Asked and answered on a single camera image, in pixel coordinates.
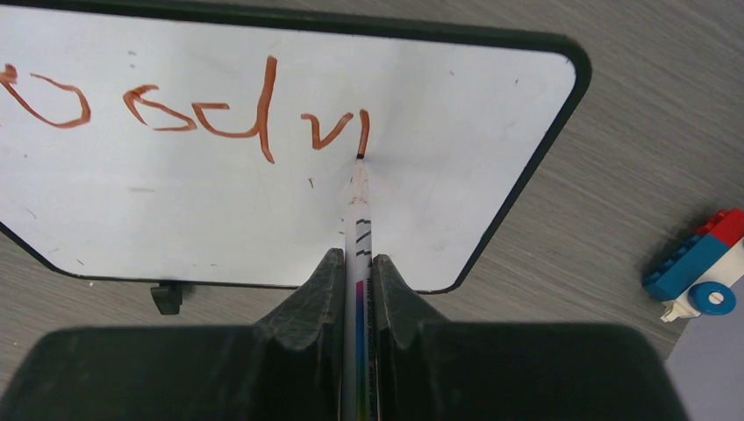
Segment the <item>white marker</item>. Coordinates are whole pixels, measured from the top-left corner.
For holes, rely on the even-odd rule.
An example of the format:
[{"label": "white marker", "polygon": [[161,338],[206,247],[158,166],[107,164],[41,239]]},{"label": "white marker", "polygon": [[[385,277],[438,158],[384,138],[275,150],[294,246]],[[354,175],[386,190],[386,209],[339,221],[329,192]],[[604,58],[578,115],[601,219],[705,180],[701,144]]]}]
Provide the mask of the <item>white marker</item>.
[{"label": "white marker", "polygon": [[372,268],[372,222],[369,219],[368,176],[364,168],[369,116],[360,111],[362,120],[359,153],[349,185],[346,217],[346,308],[344,314],[343,390],[341,420],[376,419],[374,361],[369,358],[373,346],[369,328],[371,314],[368,283]]}]

